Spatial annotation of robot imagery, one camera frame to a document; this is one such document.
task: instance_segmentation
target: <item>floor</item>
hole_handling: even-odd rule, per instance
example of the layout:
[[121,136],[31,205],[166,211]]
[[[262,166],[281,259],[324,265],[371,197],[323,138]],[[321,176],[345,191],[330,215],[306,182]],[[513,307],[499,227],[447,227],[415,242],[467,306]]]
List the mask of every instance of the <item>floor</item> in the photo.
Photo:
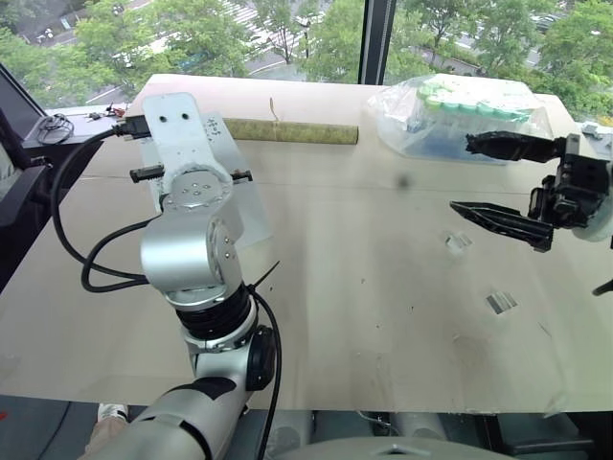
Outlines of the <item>floor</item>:
[[[143,408],[130,408],[136,416]],[[0,459],[73,460],[83,452],[96,421],[97,405],[0,396]],[[238,423],[235,442],[226,458],[253,459],[264,411],[252,410]],[[480,447],[470,415],[440,414],[449,441]],[[500,416],[506,440],[547,438],[574,434],[576,429],[563,414],[547,419],[528,414]],[[369,423],[355,412],[320,411],[311,442],[352,436],[370,436]],[[530,460],[583,460],[582,452],[527,455]]]

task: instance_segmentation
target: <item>plastic bag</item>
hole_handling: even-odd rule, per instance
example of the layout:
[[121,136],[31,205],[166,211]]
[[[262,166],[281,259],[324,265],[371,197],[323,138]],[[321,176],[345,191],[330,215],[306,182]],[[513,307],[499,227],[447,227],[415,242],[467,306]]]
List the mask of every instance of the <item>plastic bag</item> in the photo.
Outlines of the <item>plastic bag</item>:
[[372,96],[379,137],[406,156],[505,163],[465,151],[466,135],[511,131],[553,139],[543,104],[519,81],[437,74]]

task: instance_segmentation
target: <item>window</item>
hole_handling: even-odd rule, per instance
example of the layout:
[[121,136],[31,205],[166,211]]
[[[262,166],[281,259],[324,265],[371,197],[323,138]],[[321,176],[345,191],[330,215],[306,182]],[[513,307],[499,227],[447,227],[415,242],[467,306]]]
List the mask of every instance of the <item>window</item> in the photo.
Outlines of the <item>window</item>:
[[363,0],[9,0],[0,61],[45,108],[129,102],[154,73],[357,82]]
[[613,122],[613,4],[397,0],[385,82],[427,72],[524,81],[575,120]]

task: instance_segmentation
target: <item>wooden table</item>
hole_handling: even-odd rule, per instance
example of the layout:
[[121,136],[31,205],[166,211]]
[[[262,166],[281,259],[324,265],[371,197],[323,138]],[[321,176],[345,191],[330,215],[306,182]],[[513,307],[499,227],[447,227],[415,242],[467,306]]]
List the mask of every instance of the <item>wooden table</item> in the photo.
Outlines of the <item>wooden table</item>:
[[[377,138],[364,103],[380,87],[153,76],[148,94],[192,93],[224,117],[360,126],[357,146],[238,142],[259,184],[274,238],[240,252],[282,329],[279,407],[542,412],[613,408],[613,298],[608,241],[556,232],[539,254],[460,218],[449,200],[525,211],[555,164],[506,167],[402,158]],[[576,132],[543,96],[556,135]],[[81,250],[153,213],[147,185],[128,171],[137,142],[110,139],[61,206]],[[407,188],[397,186],[400,178]],[[463,256],[445,239],[463,232]],[[102,254],[138,270],[138,235]],[[496,314],[494,291],[518,305]],[[92,294],[47,225],[0,296],[0,393],[150,403],[191,378],[179,323],[151,287]],[[266,407],[269,390],[252,405]]]

